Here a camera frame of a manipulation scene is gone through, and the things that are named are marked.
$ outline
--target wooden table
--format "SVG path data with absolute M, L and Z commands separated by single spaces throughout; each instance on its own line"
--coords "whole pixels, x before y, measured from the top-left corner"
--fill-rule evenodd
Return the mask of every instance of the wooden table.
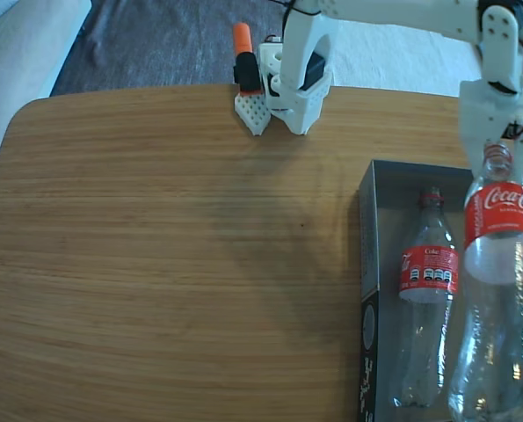
M 465 166 L 454 98 L 333 89 L 248 135 L 228 86 L 37 101 L 0 155 L 0 421 L 354 421 L 357 188 Z

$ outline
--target empty plastic bottle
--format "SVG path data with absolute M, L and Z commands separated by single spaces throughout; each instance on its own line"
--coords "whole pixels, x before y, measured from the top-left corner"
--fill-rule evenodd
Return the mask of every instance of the empty plastic bottle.
M 523 181 L 484 151 L 465 205 L 466 326 L 449 390 L 454 422 L 523 422 Z
M 442 390 L 447 322 L 458 283 L 458 254 L 440 189 L 422 191 L 419 205 L 400 276 L 400 353 L 391 390 L 396 407 L 429 407 Z

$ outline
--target gray carpet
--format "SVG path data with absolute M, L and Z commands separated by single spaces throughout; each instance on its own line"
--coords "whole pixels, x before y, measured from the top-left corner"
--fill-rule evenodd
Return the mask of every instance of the gray carpet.
M 253 43 L 280 35 L 284 8 L 267 0 L 92 0 L 53 95 L 233 82 L 232 26 Z

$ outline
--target gray box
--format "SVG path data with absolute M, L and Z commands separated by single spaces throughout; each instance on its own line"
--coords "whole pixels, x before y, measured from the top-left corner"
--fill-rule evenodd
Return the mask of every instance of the gray box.
M 395 373 L 401 299 L 398 279 L 404 239 L 418 218 L 419 190 L 438 186 L 456 244 L 463 245 L 463 205 L 472 183 L 468 170 L 374 160 L 359 189 L 361 241 L 361 347 L 359 422 L 450 421 L 447 390 L 464 326 L 462 288 L 454 300 L 447 334 L 445 386 L 429 409 L 397 409 L 389 401 Z

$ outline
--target white robotic arm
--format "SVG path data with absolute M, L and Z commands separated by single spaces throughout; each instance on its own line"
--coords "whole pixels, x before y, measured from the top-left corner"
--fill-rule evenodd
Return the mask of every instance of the white robotic arm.
M 327 67 L 337 19 L 403 25 L 483 49 L 482 79 L 463 82 L 459 133 L 475 175 L 486 143 L 515 141 L 515 178 L 523 179 L 523 0 L 296 0 L 284 40 L 259 47 L 270 114 L 298 135 L 319 118 L 331 85 Z M 316 76 L 309 71 L 316 69 Z

